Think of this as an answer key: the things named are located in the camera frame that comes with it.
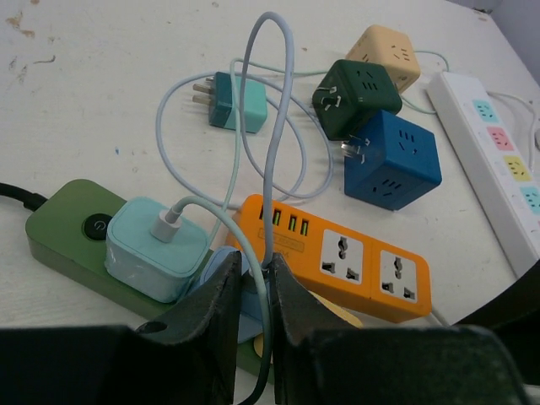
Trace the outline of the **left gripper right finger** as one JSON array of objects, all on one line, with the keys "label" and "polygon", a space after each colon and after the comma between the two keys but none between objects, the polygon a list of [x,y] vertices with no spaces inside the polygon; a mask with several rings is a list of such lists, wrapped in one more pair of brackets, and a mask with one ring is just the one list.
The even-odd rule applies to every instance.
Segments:
[{"label": "left gripper right finger", "polygon": [[474,326],[357,328],[269,265],[277,404],[528,404],[514,360]]}]

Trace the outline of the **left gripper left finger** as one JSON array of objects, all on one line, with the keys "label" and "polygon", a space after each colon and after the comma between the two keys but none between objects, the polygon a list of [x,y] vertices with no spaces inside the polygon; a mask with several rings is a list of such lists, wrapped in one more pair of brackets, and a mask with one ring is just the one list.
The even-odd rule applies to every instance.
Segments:
[{"label": "left gripper left finger", "polygon": [[126,326],[1,331],[3,404],[231,404],[241,255],[136,330]]}]

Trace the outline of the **light blue plug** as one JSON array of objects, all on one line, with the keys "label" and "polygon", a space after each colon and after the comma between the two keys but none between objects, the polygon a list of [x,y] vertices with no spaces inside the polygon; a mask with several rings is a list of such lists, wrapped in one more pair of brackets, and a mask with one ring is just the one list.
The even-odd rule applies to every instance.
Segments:
[{"label": "light blue plug", "polygon": [[[216,249],[208,259],[197,281],[192,285],[190,292],[205,284],[217,271],[222,261],[236,248],[221,246]],[[240,303],[240,317],[238,328],[238,343],[244,343],[262,333],[262,311],[258,298],[255,280],[251,274],[250,264],[246,255],[241,253],[242,290]]]}]

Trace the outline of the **orange power strip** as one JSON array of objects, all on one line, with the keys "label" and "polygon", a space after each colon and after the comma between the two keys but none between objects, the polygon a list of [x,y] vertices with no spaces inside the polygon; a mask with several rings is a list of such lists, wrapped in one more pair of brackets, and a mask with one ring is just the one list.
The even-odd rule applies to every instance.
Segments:
[{"label": "orange power strip", "polygon": [[274,252],[309,291],[394,323],[431,313],[421,256],[283,202],[273,202],[270,214]]}]

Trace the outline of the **green power strip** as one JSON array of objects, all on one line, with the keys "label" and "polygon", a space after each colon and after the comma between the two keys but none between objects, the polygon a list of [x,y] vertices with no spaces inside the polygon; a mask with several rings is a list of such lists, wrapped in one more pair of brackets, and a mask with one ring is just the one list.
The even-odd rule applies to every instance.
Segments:
[{"label": "green power strip", "polygon": [[73,180],[29,216],[25,232],[37,261],[139,316],[153,319],[193,293],[192,285],[215,250],[208,248],[189,289],[179,299],[160,303],[149,298],[105,269],[108,225],[127,202],[93,181]]}]

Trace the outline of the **blue cube plug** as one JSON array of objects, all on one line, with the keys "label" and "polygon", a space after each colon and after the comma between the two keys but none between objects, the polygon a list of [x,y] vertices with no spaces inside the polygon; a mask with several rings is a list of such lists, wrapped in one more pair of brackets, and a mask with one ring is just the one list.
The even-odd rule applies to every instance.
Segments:
[{"label": "blue cube plug", "polygon": [[378,111],[342,145],[345,195],[398,211],[442,182],[435,135]]}]

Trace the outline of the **dark green dragon charger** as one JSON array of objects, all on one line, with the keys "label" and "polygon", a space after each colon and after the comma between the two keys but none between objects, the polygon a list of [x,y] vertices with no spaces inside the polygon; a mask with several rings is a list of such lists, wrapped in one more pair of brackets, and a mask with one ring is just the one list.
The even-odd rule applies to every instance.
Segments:
[{"label": "dark green dragon charger", "polygon": [[345,141],[378,111],[396,115],[402,99],[383,66],[336,60],[316,87],[311,104],[330,141]]}]

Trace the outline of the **white power strip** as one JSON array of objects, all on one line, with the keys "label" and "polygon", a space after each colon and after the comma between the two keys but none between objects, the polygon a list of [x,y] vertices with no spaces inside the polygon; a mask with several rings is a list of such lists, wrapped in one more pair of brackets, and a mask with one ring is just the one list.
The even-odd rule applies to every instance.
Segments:
[{"label": "white power strip", "polygon": [[499,244],[520,278],[539,260],[539,185],[481,82],[443,72],[427,94]]}]

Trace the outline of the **wooden beige cube plug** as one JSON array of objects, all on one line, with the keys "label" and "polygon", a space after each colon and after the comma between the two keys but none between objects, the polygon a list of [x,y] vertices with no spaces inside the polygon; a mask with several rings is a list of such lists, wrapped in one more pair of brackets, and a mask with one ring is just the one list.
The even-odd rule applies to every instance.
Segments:
[{"label": "wooden beige cube plug", "polygon": [[383,66],[400,95],[421,75],[409,37],[378,24],[373,24],[364,31],[345,59]]}]

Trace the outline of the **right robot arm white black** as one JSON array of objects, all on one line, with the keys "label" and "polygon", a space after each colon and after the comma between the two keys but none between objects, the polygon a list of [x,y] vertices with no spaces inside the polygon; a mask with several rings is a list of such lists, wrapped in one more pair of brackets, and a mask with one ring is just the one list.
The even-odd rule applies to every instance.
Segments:
[{"label": "right robot arm white black", "polygon": [[539,261],[508,289],[454,325],[539,332]]}]

